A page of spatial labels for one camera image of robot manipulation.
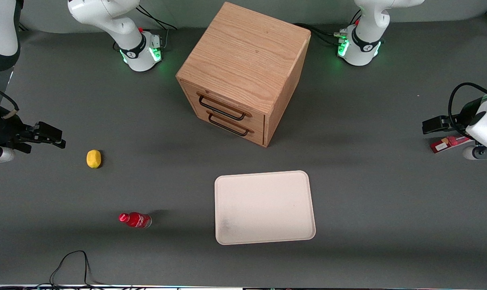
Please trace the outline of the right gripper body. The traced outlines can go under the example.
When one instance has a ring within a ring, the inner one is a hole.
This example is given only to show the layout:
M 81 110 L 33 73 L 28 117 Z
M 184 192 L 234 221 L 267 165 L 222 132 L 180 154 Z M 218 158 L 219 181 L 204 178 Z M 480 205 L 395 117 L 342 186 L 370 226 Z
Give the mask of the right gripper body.
M 29 125 L 24 124 L 17 115 L 3 119 L 2 116 L 8 111 L 0 106 L 0 147 L 8 147 L 26 154 L 30 154 L 31 145 L 26 144 L 19 138 L 26 137 Z

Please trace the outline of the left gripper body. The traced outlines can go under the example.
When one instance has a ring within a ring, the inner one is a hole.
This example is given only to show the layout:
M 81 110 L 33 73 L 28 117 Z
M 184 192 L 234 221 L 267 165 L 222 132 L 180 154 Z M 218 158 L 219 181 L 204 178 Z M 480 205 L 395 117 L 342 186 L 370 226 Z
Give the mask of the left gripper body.
M 487 97 L 466 103 L 460 111 L 460 124 L 469 138 L 487 147 Z

